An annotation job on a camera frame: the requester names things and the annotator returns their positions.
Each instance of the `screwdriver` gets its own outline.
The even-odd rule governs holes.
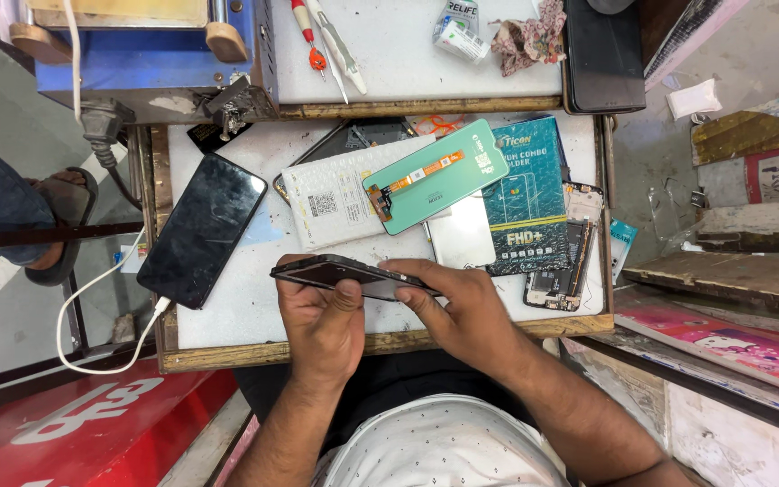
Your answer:
[[[312,66],[312,69],[320,71],[320,77],[324,79],[326,83],[326,76],[324,75],[324,69],[326,69],[326,58],[314,47],[314,34],[312,33],[312,20],[308,17],[308,9],[306,5],[302,3],[302,0],[291,0],[291,8],[293,9],[293,16],[296,18],[296,23],[299,28],[302,29],[302,37],[306,39],[306,42],[312,46],[312,50],[308,53],[308,63]]]

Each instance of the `blue machine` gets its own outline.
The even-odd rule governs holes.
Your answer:
[[[81,99],[113,98],[134,111],[138,124],[204,123],[215,117],[221,125],[220,113],[212,113],[207,105],[222,90],[236,91],[227,94],[235,102],[227,102],[225,120],[231,109],[241,124],[277,118],[268,0],[242,0],[236,3],[237,11],[231,9],[233,3],[224,4],[228,23],[244,40],[247,61],[218,61],[202,29],[81,29]],[[70,40],[67,31],[63,34]],[[70,64],[36,62],[38,92],[72,106],[71,69]]]

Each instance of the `phone screen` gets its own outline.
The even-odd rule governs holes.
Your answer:
[[[266,182],[207,154],[137,273],[137,282],[200,309],[266,193]]]

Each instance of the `person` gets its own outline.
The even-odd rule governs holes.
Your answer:
[[[395,291],[443,351],[362,357],[358,282],[277,281],[291,363],[234,370],[261,427],[226,485],[568,485],[540,432],[585,485],[690,485],[619,404],[511,322],[486,272],[380,267],[449,301]]]
[[[85,225],[97,195],[92,174],[80,167],[38,181],[21,178],[0,158],[0,232]],[[79,249],[76,241],[15,245],[0,256],[23,266],[29,281],[56,286],[68,278]]]

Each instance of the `sandal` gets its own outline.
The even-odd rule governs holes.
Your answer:
[[[80,167],[68,167],[69,171],[80,172],[86,180],[86,187],[47,178],[41,182],[38,193],[44,197],[58,223],[63,226],[86,225],[95,209],[98,199],[98,183],[92,174]],[[25,269],[29,281],[42,286],[58,286],[68,279],[80,251],[79,240],[69,240],[62,247],[59,262],[44,270]]]

